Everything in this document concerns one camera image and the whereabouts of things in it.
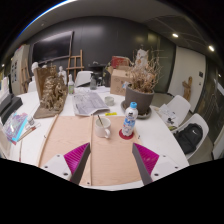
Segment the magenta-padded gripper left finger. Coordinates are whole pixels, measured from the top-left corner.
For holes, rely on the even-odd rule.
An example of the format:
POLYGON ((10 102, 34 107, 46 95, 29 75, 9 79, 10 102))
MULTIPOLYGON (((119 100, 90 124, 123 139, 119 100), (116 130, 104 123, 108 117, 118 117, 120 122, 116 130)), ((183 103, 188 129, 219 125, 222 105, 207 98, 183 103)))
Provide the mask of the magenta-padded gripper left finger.
POLYGON ((89 154, 90 144, 85 143, 65 155, 55 155, 42 166, 42 169, 74 184, 79 184, 89 154))

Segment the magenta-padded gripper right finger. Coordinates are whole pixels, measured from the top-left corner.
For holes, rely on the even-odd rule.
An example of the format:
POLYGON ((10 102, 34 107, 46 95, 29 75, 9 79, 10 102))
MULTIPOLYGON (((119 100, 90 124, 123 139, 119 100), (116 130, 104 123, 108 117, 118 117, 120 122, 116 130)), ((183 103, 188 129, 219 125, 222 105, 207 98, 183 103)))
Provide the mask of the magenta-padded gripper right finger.
POLYGON ((137 143, 133 144, 132 153, 144 185, 148 185, 180 169, 180 166, 167 155, 159 155, 137 143))

